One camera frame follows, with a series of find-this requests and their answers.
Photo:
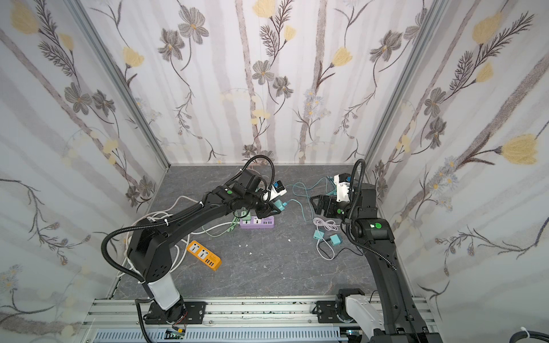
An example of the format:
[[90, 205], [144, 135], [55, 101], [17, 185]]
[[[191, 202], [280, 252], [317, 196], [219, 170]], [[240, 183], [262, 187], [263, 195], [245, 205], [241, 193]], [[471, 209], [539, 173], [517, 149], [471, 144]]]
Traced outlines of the purple power strip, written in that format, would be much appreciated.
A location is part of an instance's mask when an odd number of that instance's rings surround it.
[[275, 226], [275, 219], [273, 216], [263, 219], [257, 216], [251, 216], [250, 220], [240, 220], [240, 227], [244, 230], [268, 230], [273, 229]]

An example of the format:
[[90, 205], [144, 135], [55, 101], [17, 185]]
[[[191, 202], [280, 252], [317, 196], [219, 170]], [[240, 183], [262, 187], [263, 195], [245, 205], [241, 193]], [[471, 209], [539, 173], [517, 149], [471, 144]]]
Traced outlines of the green charger plug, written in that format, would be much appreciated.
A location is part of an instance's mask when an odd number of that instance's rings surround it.
[[250, 220], [251, 219], [251, 210], [249, 209], [242, 209], [240, 214], [237, 216], [240, 220]]

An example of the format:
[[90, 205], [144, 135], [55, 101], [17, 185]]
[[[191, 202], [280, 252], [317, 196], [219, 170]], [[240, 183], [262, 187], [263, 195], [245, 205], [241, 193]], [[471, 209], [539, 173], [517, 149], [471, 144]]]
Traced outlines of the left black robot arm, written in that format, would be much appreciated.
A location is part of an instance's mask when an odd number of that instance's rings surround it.
[[[206, 192], [191, 207], [162, 221], [141, 220], [138, 225], [110, 232], [102, 241], [102, 256], [111, 267], [136, 279], [161, 310], [167, 312], [183, 306], [184, 301], [170, 273], [171, 248], [211, 221], [242, 209], [254, 211], [260, 219], [276, 215], [274, 185], [275, 167], [270, 157], [264, 154], [251, 157], [236, 175]], [[128, 232], [132, 238], [127, 258], [134, 271], [116, 262], [107, 249], [113, 238]]]

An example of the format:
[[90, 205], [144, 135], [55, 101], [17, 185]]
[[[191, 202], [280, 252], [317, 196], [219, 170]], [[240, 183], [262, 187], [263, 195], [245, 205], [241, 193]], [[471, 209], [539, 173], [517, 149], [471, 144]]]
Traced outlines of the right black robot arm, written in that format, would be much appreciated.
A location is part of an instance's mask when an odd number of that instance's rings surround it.
[[336, 315], [342, 322], [359, 325], [362, 342], [441, 342], [440, 334], [429, 329], [413, 301], [398, 260], [393, 230], [377, 213], [376, 188], [363, 181], [365, 168], [365, 160], [359, 159], [351, 173], [335, 176], [339, 195], [310, 198], [314, 212], [340, 220], [348, 241], [363, 253], [382, 308], [378, 312], [358, 291], [342, 290], [336, 298]]

